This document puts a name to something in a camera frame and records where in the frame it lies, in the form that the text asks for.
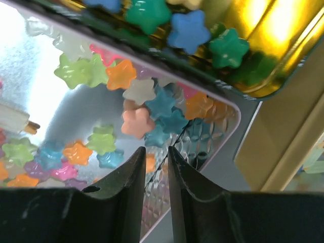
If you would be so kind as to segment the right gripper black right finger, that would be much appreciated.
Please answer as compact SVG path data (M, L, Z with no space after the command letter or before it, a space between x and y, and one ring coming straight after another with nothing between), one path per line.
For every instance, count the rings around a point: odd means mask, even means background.
M323 194L228 191L173 146L168 151L174 242L323 242Z

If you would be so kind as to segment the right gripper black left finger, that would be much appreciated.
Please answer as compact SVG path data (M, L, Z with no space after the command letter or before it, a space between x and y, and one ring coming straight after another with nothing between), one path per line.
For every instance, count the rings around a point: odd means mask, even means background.
M139 242L146 150L78 190L1 190L1 242Z

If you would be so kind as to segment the gold tin of pastel gummies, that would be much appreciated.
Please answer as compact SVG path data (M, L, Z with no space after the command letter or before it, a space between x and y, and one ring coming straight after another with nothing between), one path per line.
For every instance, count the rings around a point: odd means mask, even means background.
M253 191L282 191L323 135L323 100L306 111L263 102L235 158Z

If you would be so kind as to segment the gold tin of star candies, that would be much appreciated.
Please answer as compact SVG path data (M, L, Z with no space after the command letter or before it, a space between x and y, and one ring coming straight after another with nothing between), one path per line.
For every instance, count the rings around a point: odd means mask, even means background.
M323 1L41 1L91 28L219 80L249 98L277 94L323 38Z

